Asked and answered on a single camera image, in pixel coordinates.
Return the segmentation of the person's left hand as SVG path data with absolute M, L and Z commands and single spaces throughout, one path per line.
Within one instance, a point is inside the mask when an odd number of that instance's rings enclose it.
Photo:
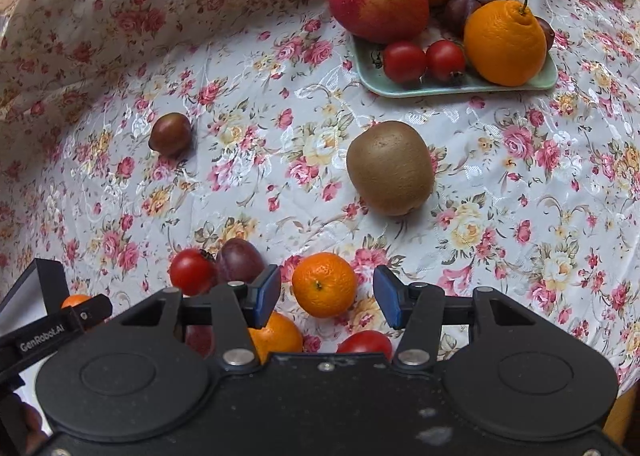
M 42 428 L 42 417 L 32 405 L 21 402 L 21 420 L 26 426 L 25 450 L 31 455 L 47 441 L 48 435 Z

